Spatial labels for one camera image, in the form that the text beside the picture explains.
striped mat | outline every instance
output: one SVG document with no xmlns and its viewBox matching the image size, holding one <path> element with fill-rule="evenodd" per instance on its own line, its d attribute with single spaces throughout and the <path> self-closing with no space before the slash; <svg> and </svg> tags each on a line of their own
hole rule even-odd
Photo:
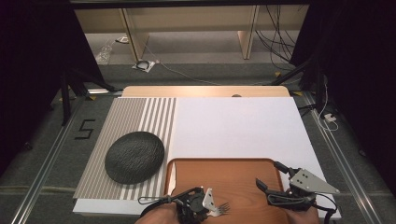
<svg viewBox="0 0 396 224">
<path fill-rule="evenodd" d="M 165 148 L 167 161 L 176 98 L 117 98 L 114 100 L 99 135 L 74 198 L 137 200 L 139 197 L 163 196 L 166 162 L 151 179 L 133 185 L 119 184 L 108 177 L 105 157 L 111 145 L 131 132 L 157 135 Z"/>
</svg>

table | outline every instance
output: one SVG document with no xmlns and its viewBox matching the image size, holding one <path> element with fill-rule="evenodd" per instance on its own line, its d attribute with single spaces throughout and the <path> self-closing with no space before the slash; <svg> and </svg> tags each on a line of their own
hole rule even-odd
<svg viewBox="0 0 396 224">
<path fill-rule="evenodd" d="M 232 98 L 231 96 L 233 95 L 240 95 L 242 97 Z M 250 128 L 250 126 L 257 126 L 257 127 L 260 126 L 260 124 L 257 125 L 255 123 L 268 122 L 268 120 L 270 121 L 277 120 L 271 126 L 271 130 L 262 129 L 259 127 L 258 130 L 254 131 L 254 133 L 259 133 L 257 135 L 259 135 L 260 138 L 262 138 L 262 132 L 267 132 L 271 134 L 271 137 L 264 137 L 265 139 L 268 139 L 268 142 L 266 144 L 267 146 L 263 146 L 263 147 L 274 148 L 272 144 L 275 144 L 277 150 L 264 150 L 264 149 L 257 150 L 258 146 L 257 144 L 254 144 L 254 142 L 258 140 L 254 140 L 253 144 L 250 144 L 249 146 L 245 145 L 247 146 L 247 149 L 244 150 L 244 152 L 242 152 L 241 150 L 238 150 L 238 147 L 234 147 L 237 146 L 238 143 L 233 142 L 230 146 L 228 146 L 228 152 L 226 153 L 226 155 L 222 155 L 224 154 L 222 153 L 221 157 L 224 159 L 232 159 L 232 158 L 255 159 L 257 156 L 267 157 L 274 160 L 282 161 L 291 167 L 300 167 L 302 165 L 301 160 L 304 160 L 304 168 L 310 170 L 311 172 L 315 173 L 318 177 L 324 179 L 323 173 L 318 164 L 318 159 L 316 158 L 315 152 L 313 151 L 313 148 L 310 145 L 309 139 L 304 129 L 304 125 L 302 124 L 302 121 L 300 119 L 298 110 L 293 102 L 293 99 L 290 98 L 288 90 L 285 87 L 136 86 L 136 87 L 126 88 L 122 95 L 122 98 L 120 98 L 119 101 L 128 101 L 128 97 L 133 97 L 131 99 L 152 99 L 152 97 L 171 97 L 171 96 L 176 96 L 176 98 L 173 99 L 176 99 L 175 101 L 177 101 L 175 103 L 175 110 L 176 110 L 175 113 L 177 114 L 177 116 L 175 116 L 176 121 L 172 126 L 173 127 L 172 138 L 169 142 L 164 142 L 166 146 L 170 145 L 169 148 L 172 148 L 171 150 L 169 150 L 166 159 L 167 162 L 173 159 L 180 159 L 180 158 L 183 159 L 219 158 L 221 152 L 218 152 L 213 149 L 210 150 L 202 149 L 202 148 L 210 148 L 213 146 L 219 148 L 219 142 L 212 141 L 210 143 L 201 143 L 201 141 L 197 141 L 191 138 L 191 136 L 197 136 L 196 134 L 202 133 L 202 130 L 200 129 L 203 128 L 203 126 L 199 127 L 199 124 L 193 124 L 194 119 L 191 119 L 193 118 L 192 116 L 194 114 L 194 111 L 197 110 L 197 108 L 195 107 L 199 105 L 204 105 L 205 107 L 203 108 L 207 108 L 207 109 L 203 110 L 201 108 L 201 112 L 199 114 L 202 118 L 204 118 L 201 120 L 208 121 L 211 118 L 214 118 L 214 120 L 209 121 L 209 123 L 212 123 L 212 122 L 216 122 L 216 120 L 219 120 L 219 117 L 212 117 L 213 113 L 216 113 L 216 111 L 218 109 L 221 109 L 223 106 L 233 106 L 235 110 L 228 110 L 229 111 L 229 113 L 227 113 L 228 115 L 221 114 L 220 116 L 232 117 L 232 116 L 240 115 L 240 112 L 238 112 L 238 106 L 240 108 L 246 108 L 244 113 L 250 113 L 251 110 L 249 110 L 248 108 L 254 105 L 255 102 L 257 103 L 259 101 L 265 105 L 265 106 L 259 106 L 259 108 L 261 109 L 259 112 L 260 113 L 263 112 L 264 114 L 260 114 L 260 116 L 252 115 L 250 116 L 250 118 L 246 117 L 244 119 L 244 122 L 248 124 Z M 270 105 L 272 112 L 268 112 L 268 110 L 264 109 L 264 108 L 268 108 L 267 105 Z M 281 118 L 281 116 L 278 115 L 281 111 L 283 111 L 282 116 L 285 116 L 285 118 Z M 112 109 L 110 109 L 109 116 L 106 119 L 106 123 L 108 119 L 112 119 L 110 118 L 110 113 L 112 113 Z M 272 113 L 272 115 L 265 116 L 265 113 Z M 229 125 L 234 125 L 234 124 L 238 125 L 237 119 L 228 119 L 228 120 L 231 121 Z M 103 128 L 103 132 L 99 136 L 97 145 L 102 146 L 104 144 L 104 142 L 100 142 L 100 141 L 104 140 L 104 138 L 101 136 L 105 136 L 106 133 L 108 133 L 106 128 L 106 123 Z M 190 129 L 190 134 L 186 134 L 187 132 L 185 132 L 185 127 L 183 127 L 183 125 L 189 127 L 192 125 L 192 127 L 195 128 Z M 289 138 L 288 141 L 284 141 L 282 137 L 282 133 L 280 133 L 279 130 L 276 130 L 276 127 L 285 130 L 284 129 L 285 125 L 290 126 L 288 130 L 290 131 L 290 134 L 294 135 L 294 136 L 288 136 Z M 251 132 L 247 129 L 247 127 L 242 127 L 242 129 L 243 128 L 245 128 L 244 132 Z M 226 137 L 231 136 L 232 138 L 233 134 L 237 134 L 237 133 L 228 132 Z M 278 141 L 279 139 L 276 140 L 277 136 L 280 136 L 281 140 L 283 141 Z M 188 147 L 190 150 L 180 150 L 181 148 L 186 148 L 186 147 Z M 286 175 L 281 175 L 281 180 L 283 183 L 283 189 L 287 188 L 289 186 L 288 177 Z M 130 192 L 131 192 L 130 190 L 128 191 L 128 189 L 124 189 L 121 194 L 122 199 L 125 199 L 127 197 L 126 195 L 129 194 Z M 75 197 L 78 198 L 76 206 L 74 208 L 75 213 L 80 213 L 83 215 L 140 214 L 139 208 L 133 208 L 131 202 L 128 200 L 117 200 L 114 198 L 110 200 L 79 198 L 78 195 L 77 196 L 75 195 Z M 330 202 L 326 200 L 321 200 L 320 198 L 318 198 L 318 204 L 321 204 L 325 207 L 332 206 Z M 319 215 L 321 217 L 325 216 L 325 214 L 321 212 L 319 213 Z M 337 213 L 333 215 L 333 218 L 340 218 L 340 215 Z"/>
</svg>

floor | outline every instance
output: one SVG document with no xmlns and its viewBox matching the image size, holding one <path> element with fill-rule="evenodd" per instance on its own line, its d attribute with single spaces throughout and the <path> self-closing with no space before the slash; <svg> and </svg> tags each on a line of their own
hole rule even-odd
<svg viewBox="0 0 396 224">
<path fill-rule="evenodd" d="M 266 36 L 274 35 L 272 32 L 263 32 Z M 124 34 L 101 34 L 87 35 L 87 39 L 92 48 L 92 55 L 96 56 L 105 43 L 110 43 L 112 51 L 110 53 L 109 67 L 111 65 L 133 65 L 131 51 L 129 46 L 114 42 L 115 39 L 122 37 Z M 285 38 L 288 45 L 293 45 L 293 39 L 296 40 L 298 32 L 289 32 L 291 38 Z M 285 50 L 278 45 L 274 45 L 276 51 L 283 51 L 282 55 L 286 56 Z M 276 73 L 285 74 L 292 65 L 286 64 L 285 60 L 270 53 L 262 44 L 260 39 L 255 35 L 251 57 L 249 60 L 242 59 L 241 49 L 239 47 L 236 32 L 186 32 L 186 33 L 156 33 L 151 34 L 148 40 L 147 50 L 142 58 L 149 61 L 160 61 L 167 64 L 244 64 L 248 68 L 257 64 L 267 63 L 274 67 L 275 72 L 269 76 L 276 78 Z M 107 70 L 106 66 L 102 67 L 103 71 Z M 117 74 L 106 73 L 106 78 Z M 300 75 L 291 78 L 285 86 L 291 91 L 298 90 L 298 80 Z M 205 80 L 191 80 L 191 83 L 205 85 Z M 80 110 L 84 113 L 76 114 L 79 117 L 88 117 L 95 111 L 106 111 L 111 104 L 113 96 L 97 97 L 95 101 L 87 101 L 81 104 Z M 303 92 L 301 96 L 293 96 L 297 106 L 313 104 L 314 97 L 310 92 Z M 61 146 L 62 142 L 68 141 L 68 131 L 64 131 L 65 140 L 60 139 L 58 133 L 62 133 L 58 123 L 62 120 L 62 104 L 60 96 L 54 99 L 54 113 L 48 114 L 43 125 L 36 132 L 35 142 L 39 148 L 33 153 L 32 151 L 22 152 L 21 155 L 11 164 L 9 171 L 0 179 L 0 223 L 9 223 L 17 214 L 21 205 L 26 202 L 25 195 L 33 193 L 32 189 L 37 182 L 45 183 L 45 187 L 38 189 L 38 195 L 32 200 L 33 211 L 25 210 L 27 216 L 22 219 L 27 223 L 129 223 L 132 220 L 128 217 L 95 217 L 86 219 L 79 215 L 72 214 L 73 204 L 70 202 L 78 178 L 74 176 L 74 170 L 84 169 L 84 158 L 89 158 L 89 150 L 78 150 L 83 148 L 92 148 L 92 145 L 72 145 L 69 148 L 61 148 L 60 152 L 54 152 L 54 146 Z M 336 114 L 336 108 L 329 106 L 329 110 Z M 311 139 L 312 145 L 317 153 L 318 160 L 322 166 L 323 173 L 329 183 L 335 183 L 341 190 L 341 194 L 334 196 L 337 204 L 340 206 L 343 219 L 337 220 L 336 223 L 396 223 L 396 200 L 381 177 L 376 172 L 373 165 L 367 158 L 359 153 L 359 143 L 353 138 L 353 133 L 342 118 L 341 114 L 336 114 L 338 129 L 329 132 L 318 124 L 316 115 L 318 113 L 305 112 L 302 109 L 302 119 Z M 71 125 L 72 129 L 77 129 L 77 125 Z M 68 158 L 70 152 L 80 153 L 80 158 Z M 42 179 L 37 178 L 39 172 L 43 172 L 43 164 L 47 162 L 46 157 L 50 155 L 55 160 L 54 163 L 48 163 L 49 170 Z M 69 167 L 71 160 L 80 160 L 74 162 L 75 166 Z M 67 167 L 60 174 L 52 175 L 52 171 Z"/>
</svg>

black cable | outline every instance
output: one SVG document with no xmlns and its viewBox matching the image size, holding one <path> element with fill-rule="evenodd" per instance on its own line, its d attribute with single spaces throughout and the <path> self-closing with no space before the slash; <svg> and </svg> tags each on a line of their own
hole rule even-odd
<svg viewBox="0 0 396 224">
<path fill-rule="evenodd" d="M 174 196 L 174 197 L 171 197 L 171 196 L 167 195 L 166 197 L 161 197 L 161 198 L 159 198 L 158 200 L 153 201 L 153 202 L 150 202 L 150 203 L 141 203 L 140 200 L 141 200 L 141 199 L 149 199 L 149 198 L 152 199 L 152 198 L 155 198 L 155 197 L 139 197 L 139 198 L 137 199 L 137 201 L 138 201 L 140 204 L 149 204 L 149 206 L 147 206 L 147 207 L 143 210 L 142 214 L 140 214 L 140 217 L 143 217 L 147 212 L 151 211 L 152 209 L 154 209 L 154 208 L 156 208 L 156 207 L 158 207 L 158 206 L 160 206 L 160 205 L 162 205 L 162 204 L 165 204 L 165 203 L 173 203 L 173 202 L 178 203 L 178 200 L 177 200 L 178 198 L 180 198 L 180 197 L 182 197 L 182 196 L 184 196 L 184 195 L 186 195 L 186 194 L 189 194 L 189 193 L 191 193 L 191 192 L 198 191 L 198 189 L 200 189 L 200 188 L 188 189 L 188 190 L 186 190 L 186 191 L 184 191 L 184 192 L 182 192 L 182 193 L 179 193 L 178 195 L 176 195 L 176 196 Z"/>
<path fill-rule="evenodd" d="M 332 217 L 332 215 L 335 214 L 335 213 L 337 212 L 338 206 L 337 206 L 337 204 L 335 203 L 335 201 L 333 201 L 331 198 L 327 197 L 326 195 L 324 195 L 324 194 L 317 194 L 317 195 L 327 198 L 327 199 L 328 199 L 330 202 L 332 202 L 332 203 L 334 204 L 334 206 L 335 206 L 335 208 L 326 208 L 326 207 L 319 206 L 319 205 L 317 205 L 317 204 L 312 204 L 313 207 L 316 207 L 317 209 L 320 209 L 320 210 L 322 210 L 322 211 L 327 212 L 327 213 L 326 213 L 326 216 L 325 216 L 325 218 L 324 218 L 324 224 L 329 224 L 329 222 L 330 222 L 330 217 Z"/>
<path fill-rule="evenodd" d="M 312 105 L 305 105 L 305 106 L 300 106 L 297 107 L 299 110 L 300 109 L 315 109 L 316 104 L 312 104 Z"/>
<path fill-rule="evenodd" d="M 309 111 L 312 111 L 312 110 L 311 110 L 311 109 L 305 110 L 305 112 L 300 116 L 300 118 L 302 118 L 303 116 L 305 116 Z"/>
<path fill-rule="evenodd" d="M 297 9 L 297 11 L 300 11 L 305 5 L 300 5 Z"/>
<path fill-rule="evenodd" d="M 268 15 L 269 15 L 270 18 L 271 18 L 271 22 L 272 22 L 272 24 L 274 25 L 274 28 L 275 28 L 275 33 L 274 33 L 274 37 L 273 37 L 273 41 L 275 41 L 276 34 L 277 34 L 277 29 L 278 29 L 278 28 L 277 28 L 277 26 L 276 26 L 276 23 L 274 22 L 274 19 L 273 19 L 272 15 L 271 15 L 271 12 L 270 12 L 268 6 L 266 6 L 266 8 L 267 8 Z M 271 59 L 271 62 L 274 63 L 274 62 L 273 62 L 273 58 L 272 58 L 272 54 L 270 54 L 270 59 Z"/>
<path fill-rule="evenodd" d="M 163 198 L 164 198 L 164 197 L 161 197 L 161 198 L 159 198 L 159 197 L 139 197 L 139 198 L 137 199 L 137 201 L 138 201 L 140 204 L 149 204 L 149 203 L 156 203 L 156 202 L 162 200 Z M 154 201 L 151 201 L 151 202 L 148 202 L 148 203 L 142 203 L 142 202 L 140 202 L 140 200 L 142 200 L 142 199 L 157 199 L 157 200 L 154 200 Z"/>
<path fill-rule="evenodd" d="M 275 22 L 275 19 L 273 19 L 273 16 L 272 16 L 272 14 L 271 14 L 271 12 L 270 12 L 268 6 L 266 6 L 266 9 L 267 9 L 268 15 L 270 16 L 271 22 L 272 22 L 272 24 L 274 25 L 274 28 L 275 28 L 275 31 L 276 31 L 275 34 L 274 34 L 274 41 L 275 41 L 276 34 L 278 34 L 278 35 L 279 35 L 279 40 L 280 40 L 280 42 L 281 42 L 282 44 L 284 44 L 282 35 L 281 35 L 280 32 L 279 32 L 279 18 L 280 18 L 280 11 L 279 11 L 279 9 L 280 9 L 280 7 L 279 7 L 279 6 L 276 7 L 276 15 L 277 15 L 277 21 L 276 21 L 276 22 Z"/>
<path fill-rule="evenodd" d="M 289 35 L 288 31 L 285 30 L 286 35 L 289 37 L 289 39 L 291 40 L 291 42 L 293 42 L 293 44 L 295 45 L 296 42 L 293 40 L 293 38 L 291 38 L 291 36 Z"/>
<path fill-rule="evenodd" d="M 260 35 L 261 35 L 264 39 L 266 39 L 266 40 L 268 40 L 268 41 L 273 41 L 273 40 L 271 40 L 270 38 L 266 37 L 266 36 L 262 33 L 262 31 L 256 31 L 256 33 L 257 33 L 257 32 L 259 32 Z M 278 41 L 274 41 L 274 44 L 282 44 L 282 43 L 280 43 L 280 42 L 278 42 Z M 290 45 L 290 44 L 285 44 L 285 45 L 288 46 L 288 47 L 294 48 L 294 45 Z"/>
<path fill-rule="evenodd" d="M 274 49 L 272 49 L 266 42 L 265 40 L 262 39 L 262 37 L 259 35 L 258 31 L 256 31 L 257 36 L 259 37 L 260 41 L 264 44 L 266 48 L 268 48 L 272 53 L 274 53 L 276 56 L 279 58 L 282 58 L 283 60 L 287 60 L 287 58 L 283 57 L 280 53 L 276 52 Z"/>
<path fill-rule="evenodd" d="M 278 199 L 283 199 L 289 201 L 288 203 L 276 203 L 275 201 L 272 200 L 272 198 L 278 198 Z M 274 195 L 270 194 L 267 197 L 268 202 L 270 202 L 272 205 L 277 206 L 277 205 L 294 205 L 294 204 L 300 204 L 304 202 L 304 198 L 288 198 L 288 197 L 283 197 L 279 195 Z"/>
<path fill-rule="evenodd" d="M 285 51 L 285 47 L 283 46 L 284 41 L 282 38 L 282 35 L 280 34 L 280 6 L 276 6 L 275 9 L 275 18 L 276 18 L 276 32 L 279 35 L 279 41 L 282 43 L 281 45 L 279 45 L 279 52 L 281 52 L 280 48 L 282 47 L 283 52 L 285 52 L 285 57 L 288 59 L 287 62 L 290 61 L 290 58 L 288 56 L 288 53 Z"/>
<path fill-rule="evenodd" d="M 271 42 L 271 49 L 273 49 L 273 45 L 274 45 L 274 41 L 275 41 L 275 38 L 276 38 L 276 32 L 274 33 L 274 37 L 273 37 L 273 41 Z M 272 53 L 270 53 L 270 59 L 271 59 L 271 63 L 275 66 L 275 67 L 277 67 L 277 68 L 279 68 L 279 69 L 282 69 L 282 70 L 291 70 L 291 69 L 287 69 L 287 68 L 281 68 L 281 67 L 278 67 L 278 66 L 276 66 L 275 64 L 274 64 L 274 61 L 273 61 L 273 57 L 272 57 Z M 280 59 L 282 60 L 282 59 L 284 59 L 287 63 L 290 61 L 290 59 L 289 58 L 285 58 L 285 57 L 280 57 Z"/>
<path fill-rule="evenodd" d="M 276 27 L 277 27 L 277 33 L 278 33 L 278 35 L 279 35 L 280 42 L 282 42 L 282 45 L 281 45 L 281 46 L 282 46 L 283 51 L 285 52 L 286 55 L 288 55 L 288 54 L 286 53 L 286 51 L 285 51 L 285 48 L 286 48 L 287 52 L 289 53 L 289 55 L 290 55 L 290 57 L 291 57 L 291 52 L 289 51 L 289 48 L 286 46 L 285 40 L 283 39 L 282 35 L 280 34 L 280 12 L 281 12 L 280 8 L 281 8 L 280 5 L 276 6 L 276 15 L 277 15 L 277 18 L 276 18 Z"/>
</svg>

metal rail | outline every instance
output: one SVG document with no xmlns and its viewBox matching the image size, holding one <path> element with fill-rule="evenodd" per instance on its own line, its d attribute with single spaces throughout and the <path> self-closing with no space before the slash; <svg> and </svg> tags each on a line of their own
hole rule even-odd
<svg viewBox="0 0 396 224">
<path fill-rule="evenodd" d="M 22 224 L 27 221 L 32 209 L 37 201 L 37 198 L 40 194 L 41 189 L 43 188 L 44 183 L 46 182 L 50 170 L 52 169 L 53 164 L 55 163 L 59 152 L 61 151 L 64 140 L 69 132 L 71 125 L 74 122 L 74 118 L 81 107 L 84 101 L 84 97 L 78 97 L 76 101 L 76 107 L 73 110 L 69 121 L 66 122 L 64 126 L 62 126 L 61 130 L 59 131 L 52 147 L 47 155 L 47 158 L 44 160 L 43 164 L 41 165 L 40 170 L 38 171 L 37 176 L 29 190 L 27 191 L 26 195 L 24 196 L 20 206 L 18 207 L 14 218 L 12 219 L 12 224 Z"/>
<path fill-rule="evenodd" d="M 36 6 L 71 7 L 73 9 L 127 7 L 216 7 L 257 5 L 302 5 L 326 3 L 329 0 L 36 0 Z"/>
<path fill-rule="evenodd" d="M 315 102 L 312 96 L 306 93 L 304 93 L 304 99 L 309 105 Z M 367 223 L 373 223 L 373 224 L 383 223 L 379 214 L 375 211 L 374 205 L 370 197 L 367 195 L 361 182 L 353 172 L 353 169 L 349 164 L 346 156 L 344 155 L 342 149 L 340 148 L 334 136 L 332 135 L 332 132 L 324 130 L 319 125 L 318 112 L 314 111 L 314 113 L 315 114 L 312 114 L 312 117 L 314 118 L 315 123 L 318 125 L 319 131 L 321 132 L 324 140 L 326 141 L 327 146 L 329 147 L 329 150 L 332 153 L 332 156 L 338 168 L 340 169 L 341 174 L 343 175 L 347 185 L 349 186 L 349 189 L 353 197 L 355 198 L 355 201 L 359 209 L 361 210 L 361 213 L 363 214 L 364 218 L 366 219 Z M 330 129 L 327 123 L 324 125 L 325 128 Z"/>
</svg>

